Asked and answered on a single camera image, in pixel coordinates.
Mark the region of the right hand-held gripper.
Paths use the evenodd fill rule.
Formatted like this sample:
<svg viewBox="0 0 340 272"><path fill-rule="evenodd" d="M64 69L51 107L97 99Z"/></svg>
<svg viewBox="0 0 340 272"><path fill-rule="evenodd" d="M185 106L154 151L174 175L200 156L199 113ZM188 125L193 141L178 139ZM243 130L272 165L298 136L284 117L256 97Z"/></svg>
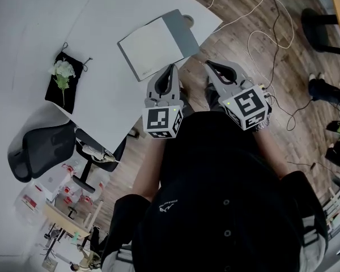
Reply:
<svg viewBox="0 0 340 272"><path fill-rule="evenodd" d="M252 79L238 63L208 60L205 70L220 96L219 104L238 127L249 130L267 121L269 105L265 93L259 85L252 86ZM227 94L227 90L236 90L236 94Z"/></svg>

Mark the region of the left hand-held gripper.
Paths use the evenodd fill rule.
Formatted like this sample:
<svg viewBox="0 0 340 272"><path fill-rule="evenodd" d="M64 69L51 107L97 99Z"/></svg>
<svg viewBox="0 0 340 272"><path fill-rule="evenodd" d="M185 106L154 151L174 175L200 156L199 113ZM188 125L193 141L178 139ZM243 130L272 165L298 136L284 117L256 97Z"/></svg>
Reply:
<svg viewBox="0 0 340 272"><path fill-rule="evenodd" d="M178 68L165 66L148 82L142 111L143 130L155 139L176 138L184 119Z"/></svg>

